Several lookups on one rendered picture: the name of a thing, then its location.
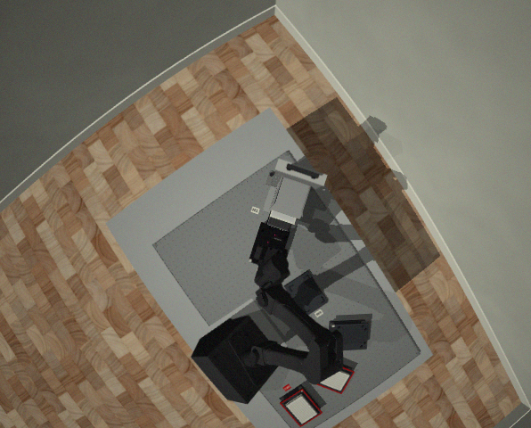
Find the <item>grey tower with black slots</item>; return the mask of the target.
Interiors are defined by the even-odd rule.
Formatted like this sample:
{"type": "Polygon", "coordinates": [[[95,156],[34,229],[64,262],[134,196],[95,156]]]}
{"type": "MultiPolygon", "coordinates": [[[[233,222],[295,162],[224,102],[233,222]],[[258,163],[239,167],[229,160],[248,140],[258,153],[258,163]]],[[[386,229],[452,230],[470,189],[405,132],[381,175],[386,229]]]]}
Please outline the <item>grey tower with black slots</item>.
{"type": "Polygon", "coordinates": [[[263,211],[270,213],[274,210],[300,219],[308,193],[321,186],[276,170],[263,211]]]}

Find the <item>white well plate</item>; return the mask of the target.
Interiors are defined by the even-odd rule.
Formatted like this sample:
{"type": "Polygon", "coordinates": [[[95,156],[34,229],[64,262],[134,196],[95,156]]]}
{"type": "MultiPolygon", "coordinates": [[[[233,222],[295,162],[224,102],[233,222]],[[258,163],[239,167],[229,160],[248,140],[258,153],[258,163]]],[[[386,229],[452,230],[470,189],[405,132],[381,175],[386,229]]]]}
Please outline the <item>white well plate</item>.
{"type": "Polygon", "coordinates": [[[302,394],[285,404],[292,414],[303,424],[317,415],[315,409],[309,404],[302,394]]]}
{"type": "Polygon", "coordinates": [[[347,379],[349,377],[349,374],[343,371],[339,371],[333,376],[325,379],[321,383],[327,386],[330,386],[336,390],[341,391],[344,384],[346,383],[347,379]]]}
{"type": "Polygon", "coordinates": [[[285,214],[282,214],[282,213],[274,211],[274,210],[271,211],[270,217],[277,218],[279,220],[291,223],[293,225],[295,224],[295,221],[296,221],[296,218],[288,216],[288,215],[285,215],[285,214]]]}

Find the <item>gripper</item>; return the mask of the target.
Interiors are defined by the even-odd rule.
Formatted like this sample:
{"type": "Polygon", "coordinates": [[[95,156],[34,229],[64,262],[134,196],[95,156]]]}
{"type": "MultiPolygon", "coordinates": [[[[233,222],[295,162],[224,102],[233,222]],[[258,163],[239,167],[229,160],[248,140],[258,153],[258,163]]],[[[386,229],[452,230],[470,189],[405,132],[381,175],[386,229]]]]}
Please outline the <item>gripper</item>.
{"type": "MultiPolygon", "coordinates": [[[[256,249],[256,252],[255,252],[255,254],[254,254],[254,259],[259,259],[259,256],[260,256],[260,253],[261,253],[263,247],[264,247],[264,248],[267,248],[269,242],[270,242],[270,241],[267,242],[266,247],[259,245],[260,243],[257,245],[257,249],[256,249]]],[[[287,249],[284,249],[284,248],[283,248],[283,250],[282,250],[282,255],[283,255],[285,258],[287,258],[287,255],[288,255],[288,253],[287,253],[287,249]]],[[[264,264],[265,264],[265,263],[261,263],[261,264],[259,264],[258,266],[260,266],[260,265],[264,265],[264,264]]]]}

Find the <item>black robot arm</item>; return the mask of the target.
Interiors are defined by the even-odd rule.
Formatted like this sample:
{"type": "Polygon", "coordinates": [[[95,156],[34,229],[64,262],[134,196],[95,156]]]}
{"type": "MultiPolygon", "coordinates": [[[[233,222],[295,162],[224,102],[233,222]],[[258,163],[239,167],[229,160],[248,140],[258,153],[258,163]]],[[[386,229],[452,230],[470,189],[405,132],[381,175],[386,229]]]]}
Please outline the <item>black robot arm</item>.
{"type": "Polygon", "coordinates": [[[331,332],[315,322],[283,289],[282,282],[290,275],[289,262],[282,255],[283,245],[283,240],[275,236],[267,248],[263,247],[257,265],[265,264],[257,268],[254,280],[260,287],[256,298],[259,306],[269,315],[281,319],[304,342],[309,352],[286,348],[275,341],[252,347],[243,331],[228,342],[255,386],[268,377],[266,365],[297,371],[316,385],[342,370],[343,336],[338,330],[331,332]]]}

